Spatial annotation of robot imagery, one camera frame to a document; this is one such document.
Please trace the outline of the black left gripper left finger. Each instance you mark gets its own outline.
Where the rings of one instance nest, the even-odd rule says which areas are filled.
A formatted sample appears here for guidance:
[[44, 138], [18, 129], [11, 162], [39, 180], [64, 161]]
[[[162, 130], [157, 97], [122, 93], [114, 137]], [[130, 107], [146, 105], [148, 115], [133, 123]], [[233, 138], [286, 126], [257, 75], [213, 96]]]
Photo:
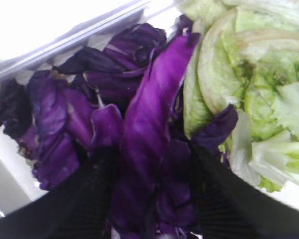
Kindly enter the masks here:
[[0, 239], [100, 239], [118, 150], [103, 147], [43, 197], [0, 219]]

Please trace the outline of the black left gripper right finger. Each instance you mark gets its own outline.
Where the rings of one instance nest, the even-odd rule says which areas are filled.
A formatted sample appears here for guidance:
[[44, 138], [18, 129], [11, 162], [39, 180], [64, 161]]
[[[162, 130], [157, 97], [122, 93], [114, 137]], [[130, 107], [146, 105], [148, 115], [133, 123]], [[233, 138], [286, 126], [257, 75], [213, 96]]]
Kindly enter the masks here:
[[205, 239], [299, 239], [299, 211], [250, 186], [204, 147], [191, 145]]

